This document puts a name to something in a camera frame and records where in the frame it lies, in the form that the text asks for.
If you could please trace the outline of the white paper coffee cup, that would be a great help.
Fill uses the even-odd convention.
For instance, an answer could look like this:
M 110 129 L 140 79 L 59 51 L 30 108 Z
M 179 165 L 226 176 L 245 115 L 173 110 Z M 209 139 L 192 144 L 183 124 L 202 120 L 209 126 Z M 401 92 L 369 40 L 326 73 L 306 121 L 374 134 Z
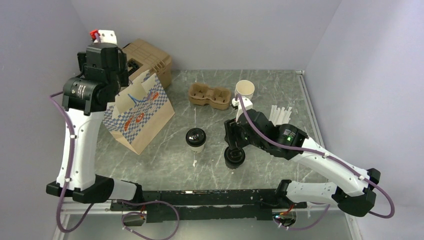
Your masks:
M 194 153 L 198 154 L 198 153 L 201 153 L 203 151 L 203 149 L 205 147 L 205 143 L 203 143 L 201 145 L 190 145 L 189 147 Z

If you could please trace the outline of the blue checkered paper bag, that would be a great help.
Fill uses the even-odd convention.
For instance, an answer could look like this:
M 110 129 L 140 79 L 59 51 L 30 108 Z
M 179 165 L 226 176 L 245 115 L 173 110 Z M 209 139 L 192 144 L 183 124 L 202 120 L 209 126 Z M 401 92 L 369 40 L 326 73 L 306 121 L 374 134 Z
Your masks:
M 115 140 L 140 155 L 174 114 L 159 77 L 146 70 L 107 104 L 103 124 Z

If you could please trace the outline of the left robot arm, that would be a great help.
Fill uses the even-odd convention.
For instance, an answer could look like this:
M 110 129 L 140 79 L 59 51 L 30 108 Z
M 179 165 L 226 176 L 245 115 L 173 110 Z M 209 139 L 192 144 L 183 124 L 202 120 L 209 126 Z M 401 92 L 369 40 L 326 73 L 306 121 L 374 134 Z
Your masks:
M 65 118 L 61 169 L 46 193 L 83 204 L 124 200 L 129 209 L 137 210 L 144 203 L 138 184 L 95 173 L 97 139 L 107 105 L 129 85 L 126 54 L 116 44 L 98 42 L 79 52 L 77 59 L 80 74 L 63 85 L 59 106 Z

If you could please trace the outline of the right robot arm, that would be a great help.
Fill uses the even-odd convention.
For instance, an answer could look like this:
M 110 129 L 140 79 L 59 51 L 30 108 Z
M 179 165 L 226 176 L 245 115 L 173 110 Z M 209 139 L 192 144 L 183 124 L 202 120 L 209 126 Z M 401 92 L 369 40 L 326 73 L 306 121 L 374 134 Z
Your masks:
M 224 140 L 228 144 L 224 158 L 228 167 L 240 166 L 246 158 L 243 148 L 252 145 L 276 158 L 302 164 L 328 179 L 325 183 L 282 180 L 275 190 L 280 207 L 302 202 L 329 204 L 355 217 L 363 217 L 372 210 L 377 195 L 368 181 L 378 184 L 381 173 L 377 169 L 350 165 L 364 177 L 361 180 L 347 169 L 348 163 L 332 160 L 332 153 L 324 156 L 325 149 L 298 127 L 289 123 L 274 125 L 254 109 L 247 113 L 260 133 L 254 131 L 243 114 L 224 122 Z

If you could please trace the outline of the brown cardboard cup carrier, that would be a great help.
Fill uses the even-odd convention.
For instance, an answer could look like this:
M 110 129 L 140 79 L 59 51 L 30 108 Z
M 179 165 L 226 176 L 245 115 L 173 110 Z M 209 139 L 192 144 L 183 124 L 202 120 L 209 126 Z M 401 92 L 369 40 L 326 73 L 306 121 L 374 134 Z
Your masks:
M 188 88 L 188 100 L 198 106 L 209 105 L 214 109 L 226 110 L 231 104 L 232 93 L 228 88 L 209 87 L 195 82 Z

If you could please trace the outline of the bundle of white straws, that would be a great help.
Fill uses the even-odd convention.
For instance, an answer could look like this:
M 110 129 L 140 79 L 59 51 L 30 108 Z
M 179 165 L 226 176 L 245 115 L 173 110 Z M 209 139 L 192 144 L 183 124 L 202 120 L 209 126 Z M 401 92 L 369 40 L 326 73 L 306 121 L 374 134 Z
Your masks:
M 277 105 L 272 105 L 269 115 L 269 120 L 273 123 L 274 126 L 288 124 L 291 119 L 292 107 L 278 107 Z

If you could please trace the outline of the tan plastic toolbox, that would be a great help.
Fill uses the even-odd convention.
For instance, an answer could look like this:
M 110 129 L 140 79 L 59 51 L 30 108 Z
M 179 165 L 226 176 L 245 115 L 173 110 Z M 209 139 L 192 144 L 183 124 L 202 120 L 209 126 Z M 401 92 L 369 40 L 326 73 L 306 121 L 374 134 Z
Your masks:
M 171 85 L 172 57 L 168 53 L 139 38 L 125 45 L 122 50 L 127 57 L 128 77 L 131 81 L 149 71 L 158 76 L 164 89 Z

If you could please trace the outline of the stack of paper cups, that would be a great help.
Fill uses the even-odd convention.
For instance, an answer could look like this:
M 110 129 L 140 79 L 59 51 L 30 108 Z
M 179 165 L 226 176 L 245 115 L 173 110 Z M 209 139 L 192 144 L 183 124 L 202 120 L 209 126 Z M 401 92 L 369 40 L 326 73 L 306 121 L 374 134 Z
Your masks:
M 253 98 L 255 89 L 255 85 L 251 81 L 243 79 L 236 83 L 234 95 L 236 96 L 237 94 L 240 94 L 242 97 L 251 100 Z

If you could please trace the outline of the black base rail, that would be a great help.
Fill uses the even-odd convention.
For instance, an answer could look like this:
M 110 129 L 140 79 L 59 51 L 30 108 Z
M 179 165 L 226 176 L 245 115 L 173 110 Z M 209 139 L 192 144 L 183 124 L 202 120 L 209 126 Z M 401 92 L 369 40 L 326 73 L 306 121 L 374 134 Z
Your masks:
M 289 208 L 304 209 L 305 202 L 292 203 L 274 188 L 215 190 L 144 190 L 137 196 L 138 205 L 114 200 L 114 212 L 143 212 L 147 223 L 180 219 L 223 220 L 255 219 L 270 221 L 278 212 Z

